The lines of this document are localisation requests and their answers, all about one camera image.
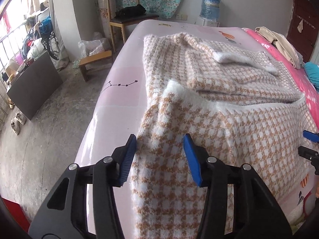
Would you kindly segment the beige houndstooth knit coat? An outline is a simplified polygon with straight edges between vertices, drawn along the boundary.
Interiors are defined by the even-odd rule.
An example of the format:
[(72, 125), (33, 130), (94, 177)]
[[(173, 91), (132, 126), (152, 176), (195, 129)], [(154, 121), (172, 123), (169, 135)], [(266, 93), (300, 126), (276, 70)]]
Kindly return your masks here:
[(251, 164), (277, 200), (310, 171), (298, 155), (317, 132), (304, 94), (263, 51), (187, 33), (144, 37), (147, 111), (131, 168), (135, 238), (194, 238), (204, 207), (182, 139), (228, 165)]

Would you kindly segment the beige clothes pile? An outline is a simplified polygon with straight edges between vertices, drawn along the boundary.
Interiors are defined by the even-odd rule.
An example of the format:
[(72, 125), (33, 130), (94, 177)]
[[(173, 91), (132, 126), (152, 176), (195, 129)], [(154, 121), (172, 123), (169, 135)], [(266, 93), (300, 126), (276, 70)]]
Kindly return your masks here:
[(277, 50), (294, 66), (296, 69), (302, 67), (302, 57), (293, 47), (293, 45), (284, 37), (284, 35), (271, 31), (270, 29), (261, 26), (256, 27), (255, 31), (263, 36), (268, 42), (273, 44)]

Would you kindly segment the pale pink printed bedsheet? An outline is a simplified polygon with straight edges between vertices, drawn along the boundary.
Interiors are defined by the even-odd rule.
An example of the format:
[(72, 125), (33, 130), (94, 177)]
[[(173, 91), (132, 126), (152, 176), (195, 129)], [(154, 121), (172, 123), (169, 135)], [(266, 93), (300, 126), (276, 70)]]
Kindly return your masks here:
[[(205, 27), (177, 22), (146, 20), (138, 24), (119, 52), (100, 92), (93, 117), (78, 150), (75, 162), (90, 166), (113, 153), (116, 147), (126, 143), (130, 134), (137, 135), (142, 117), (147, 108), (146, 80), (142, 64), (144, 36), (173, 35), (186, 32), (196, 37), (226, 42), (250, 51), (263, 51), (270, 57), (270, 45), (259, 43), (257, 34), (239, 27)], [(279, 201), (285, 214), (297, 207), (299, 196), (304, 206), (310, 207), (314, 199), (313, 187), (318, 183), (314, 167), (294, 190)], [(134, 216), (129, 176), (122, 188), (114, 188), (114, 195), (125, 238), (134, 238)]]

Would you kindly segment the teal cloth on bed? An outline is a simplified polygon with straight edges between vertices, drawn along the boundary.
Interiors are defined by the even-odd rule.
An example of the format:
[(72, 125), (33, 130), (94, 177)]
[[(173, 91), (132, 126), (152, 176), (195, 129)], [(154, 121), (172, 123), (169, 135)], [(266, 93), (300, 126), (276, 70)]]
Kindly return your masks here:
[(307, 62), (304, 65), (304, 70), (305, 70), (305, 73), (306, 73), (308, 79), (310, 80), (310, 82), (313, 84), (314, 88), (318, 92), (318, 90), (319, 90), (319, 66), (314, 64), (314, 63)]

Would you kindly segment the small wooden stool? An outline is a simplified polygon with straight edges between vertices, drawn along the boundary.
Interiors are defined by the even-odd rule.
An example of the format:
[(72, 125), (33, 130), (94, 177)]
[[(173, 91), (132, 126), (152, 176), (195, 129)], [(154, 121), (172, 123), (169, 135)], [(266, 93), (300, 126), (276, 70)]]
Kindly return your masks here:
[(107, 50), (92, 56), (88, 56), (85, 58), (82, 58), (80, 60), (80, 63), (78, 64), (78, 67), (80, 69), (80, 72), (82, 74), (82, 77), (84, 79), (85, 82), (88, 81), (88, 72), (92, 72), (92, 70), (87, 70), (86, 66), (88, 64), (93, 64), (93, 63), (97, 63), (106, 59), (111, 59), (113, 61), (113, 55), (112, 55), (112, 51), (111, 50)]

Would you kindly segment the dark red door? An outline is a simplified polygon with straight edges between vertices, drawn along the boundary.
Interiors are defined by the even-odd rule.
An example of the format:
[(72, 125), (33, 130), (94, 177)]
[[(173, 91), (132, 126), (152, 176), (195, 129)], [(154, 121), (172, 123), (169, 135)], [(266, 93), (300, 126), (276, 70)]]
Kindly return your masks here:
[(309, 0), (293, 0), (287, 40), (303, 56), (311, 59), (318, 35), (318, 13)]

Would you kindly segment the white plastic bag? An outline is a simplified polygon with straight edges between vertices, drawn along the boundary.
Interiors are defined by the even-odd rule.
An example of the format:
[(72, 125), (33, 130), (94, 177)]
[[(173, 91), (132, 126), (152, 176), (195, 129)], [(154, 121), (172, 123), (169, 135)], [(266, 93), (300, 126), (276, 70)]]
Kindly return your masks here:
[(93, 56), (108, 50), (111, 50), (111, 45), (107, 38), (104, 38), (100, 32), (94, 32), (93, 40), (81, 40), (78, 43), (81, 58)]

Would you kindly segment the dark grey cabinet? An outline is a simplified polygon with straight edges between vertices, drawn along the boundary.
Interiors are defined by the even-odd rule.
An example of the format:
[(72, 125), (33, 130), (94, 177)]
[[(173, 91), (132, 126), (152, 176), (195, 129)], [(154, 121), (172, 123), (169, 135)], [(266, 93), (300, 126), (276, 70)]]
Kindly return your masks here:
[(47, 52), (16, 77), (7, 95), (17, 108), (31, 120), (47, 99), (63, 84)]

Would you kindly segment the beige shoes on floor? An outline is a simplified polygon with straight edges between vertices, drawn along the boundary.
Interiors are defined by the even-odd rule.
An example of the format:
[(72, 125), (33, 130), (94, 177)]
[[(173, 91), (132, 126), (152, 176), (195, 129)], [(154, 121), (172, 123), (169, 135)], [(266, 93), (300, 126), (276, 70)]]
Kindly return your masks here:
[(26, 116), (22, 112), (17, 112), (14, 118), (10, 122), (10, 126), (12, 131), (16, 134), (19, 135), (20, 133), (20, 125), (24, 125), (26, 123)]

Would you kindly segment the white water dispenser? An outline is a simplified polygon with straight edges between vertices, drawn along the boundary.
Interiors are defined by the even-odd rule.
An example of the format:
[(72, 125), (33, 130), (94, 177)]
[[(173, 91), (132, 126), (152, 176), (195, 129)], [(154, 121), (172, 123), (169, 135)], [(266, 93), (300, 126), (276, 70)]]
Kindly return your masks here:
[(217, 22), (217, 20), (208, 20), (208, 19), (203, 18), (201, 16), (198, 16), (195, 24), (199, 25), (199, 26), (208, 26), (208, 27), (219, 27), (220, 26), (220, 23)]

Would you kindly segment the wooden chair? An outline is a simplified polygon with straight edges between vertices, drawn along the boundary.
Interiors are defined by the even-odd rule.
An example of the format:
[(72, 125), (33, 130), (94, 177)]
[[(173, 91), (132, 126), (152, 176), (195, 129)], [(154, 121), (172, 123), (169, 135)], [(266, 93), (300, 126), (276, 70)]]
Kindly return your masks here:
[(140, 4), (140, 0), (136, 0), (136, 5), (132, 7), (122, 8), (115, 12), (115, 17), (111, 16), (110, 0), (106, 0), (108, 9), (109, 29), (112, 42), (112, 48), (116, 52), (116, 43), (113, 27), (119, 27), (122, 32), (123, 43), (127, 41), (125, 27), (139, 24), (144, 20), (157, 20), (159, 15), (147, 13), (146, 9)]

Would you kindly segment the bicycle with blue bag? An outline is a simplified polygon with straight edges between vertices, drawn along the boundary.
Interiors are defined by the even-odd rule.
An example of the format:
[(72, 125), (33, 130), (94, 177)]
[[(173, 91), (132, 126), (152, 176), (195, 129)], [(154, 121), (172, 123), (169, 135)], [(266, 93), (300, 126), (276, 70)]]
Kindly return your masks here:
[(59, 48), (56, 34), (53, 30), (50, 16), (40, 22), (39, 34), (42, 38), (42, 44), (46, 51), (48, 51), (49, 56), (56, 61), (59, 60), (59, 54), (61, 50)]

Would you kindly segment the blue water jug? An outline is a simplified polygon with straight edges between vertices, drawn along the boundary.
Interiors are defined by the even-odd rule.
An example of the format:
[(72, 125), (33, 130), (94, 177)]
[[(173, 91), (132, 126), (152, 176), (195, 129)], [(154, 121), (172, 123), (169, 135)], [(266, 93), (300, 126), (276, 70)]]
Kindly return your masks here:
[(220, 17), (221, 0), (202, 0), (200, 17), (217, 22)]

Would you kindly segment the black garment on chair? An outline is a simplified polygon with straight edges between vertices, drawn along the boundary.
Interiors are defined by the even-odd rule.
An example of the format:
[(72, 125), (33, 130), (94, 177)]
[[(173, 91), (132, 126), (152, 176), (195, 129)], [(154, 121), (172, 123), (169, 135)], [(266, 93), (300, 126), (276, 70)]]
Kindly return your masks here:
[(132, 17), (138, 17), (142, 16), (146, 13), (145, 7), (143, 7), (141, 4), (132, 6), (132, 7), (125, 7), (120, 9), (116, 12), (116, 18), (119, 19), (127, 19)]

